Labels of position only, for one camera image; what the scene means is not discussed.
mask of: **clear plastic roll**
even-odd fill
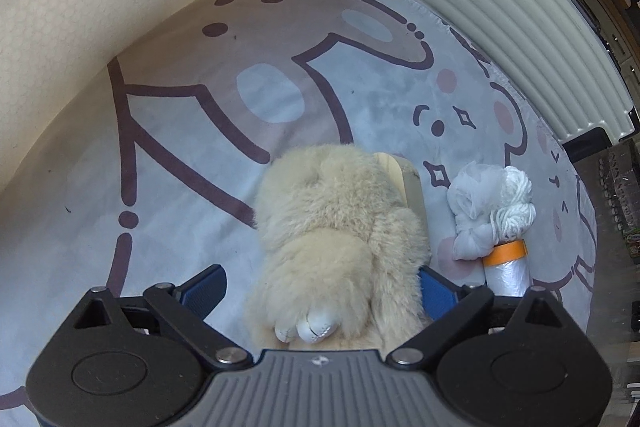
[[[486,285],[496,295],[522,297],[531,286],[527,256],[495,266],[484,266]]]

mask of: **pink circle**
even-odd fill
[[[453,241],[455,237],[446,237],[438,245],[438,271],[453,280],[469,277],[476,265],[475,261],[456,261],[453,259]]]
[[[502,102],[496,102],[494,103],[494,113],[502,130],[507,134],[513,134],[513,118],[511,118],[509,108]]]
[[[442,92],[451,93],[456,90],[458,80],[456,74],[451,70],[441,70],[436,77],[436,84]]]
[[[538,143],[540,144],[540,149],[542,149],[543,153],[547,153],[548,149],[546,147],[546,133],[541,125],[536,129],[536,134],[538,135]]]
[[[554,232],[556,232],[556,239],[560,243],[562,241],[562,223],[556,209],[554,209]]]

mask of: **blue gripper pad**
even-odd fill
[[[219,264],[209,266],[174,290],[174,297],[201,320],[207,318],[226,294],[226,272]]]
[[[462,298],[462,288],[428,266],[420,268],[422,307],[434,321],[452,309]]]

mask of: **white logo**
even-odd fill
[[[323,365],[327,365],[329,362],[331,362],[331,360],[329,360],[324,355],[318,355],[317,357],[313,357],[311,359],[311,363],[313,365],[317,365],[318,367],[322,367]]]

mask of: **silver screw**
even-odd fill
[[[216,360],[221,363],[244,362],[249,354],[242,347],[223,347],[216,351]]]
[[[401,347],[391,353],[391,359],[400,363],[401,365],[411,365],[412,363],[418,363],[424,358],[424,355],[419,349],[413,347]]]

